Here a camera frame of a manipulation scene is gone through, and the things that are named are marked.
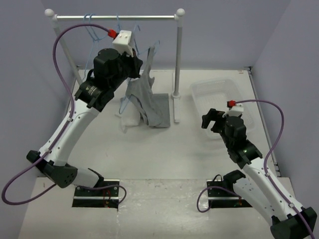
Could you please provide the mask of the grey tank top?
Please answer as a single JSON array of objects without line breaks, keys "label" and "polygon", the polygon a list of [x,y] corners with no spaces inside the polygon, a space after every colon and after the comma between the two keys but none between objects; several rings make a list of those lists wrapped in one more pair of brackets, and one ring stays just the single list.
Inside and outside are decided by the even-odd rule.
[{"label": "grey tank top", "polygon": [[150,127],[163,128],[162,112],[152,91],[155,78],[150,77],[154,55],[155,48],[151,47],[141,76],[129,82],[125,95],[127,97],[132,95],[131,102],[139,110],[145,124]]}]

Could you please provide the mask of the blue wire hanger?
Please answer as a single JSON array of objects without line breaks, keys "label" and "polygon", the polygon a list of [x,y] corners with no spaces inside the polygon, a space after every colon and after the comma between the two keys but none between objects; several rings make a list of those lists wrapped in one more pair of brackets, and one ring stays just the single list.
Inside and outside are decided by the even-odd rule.
[{"label": "blue wire hanger", "polygon": [[[155,48],[155,53],[157,52],[157,48],[160,46],[160,40],[157,40],[156,42],[153,43],[152,46],[149,46],[147,49],[143,50],[143,51],[140,51],[138,49],[138,45],[136,44],[135,42],[135,50],[136,50],[136,53],[137,53],[137,56],[141,56],[145,53],[147,53],[147,55],[149,54],[149,50],[151,47],[154,47]],[[120,104],[120,107],[119,107],[119,110],[118,110],[118,113],[119,115],[122,115],[127,107],[127,105],[131,102],[131,97],[132,95],[129,95],[128,97],[127,96],[124,96],[123,98],[121,98],[121,104]]]}]

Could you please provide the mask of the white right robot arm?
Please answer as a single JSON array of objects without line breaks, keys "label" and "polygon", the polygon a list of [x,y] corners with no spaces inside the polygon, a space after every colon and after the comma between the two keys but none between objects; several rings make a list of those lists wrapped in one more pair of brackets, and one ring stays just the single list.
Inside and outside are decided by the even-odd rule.
[{"label": "white right robot arm", "polygon": [[202,128],[221,136],[230,159],[239,166],[223,177],[226,195],[246,200],[268,223],[276,239],[313,238],[317,214],[305,208],[269,169],[262,153],[247,138],[242,110],[210,109],[202,116]]}]

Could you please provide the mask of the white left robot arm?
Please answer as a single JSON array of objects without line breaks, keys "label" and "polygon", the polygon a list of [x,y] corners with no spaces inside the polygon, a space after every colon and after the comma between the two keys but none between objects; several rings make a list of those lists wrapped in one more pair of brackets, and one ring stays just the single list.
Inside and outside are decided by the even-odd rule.
[{"label": "white left robot arm", "polygon": [[68,115],[39,150],[31,150],[26,158],[60,188],[75,185],[86,188],[93,196],[103,192],[103,176],[88,168],[68,164],[70,153],[88,125],[114,98],[115,90],[127,79],[140,77],[143,61],[136,54],[120,54],[113,48],[102,49],[93,60],[86,80],[71,96]]}]

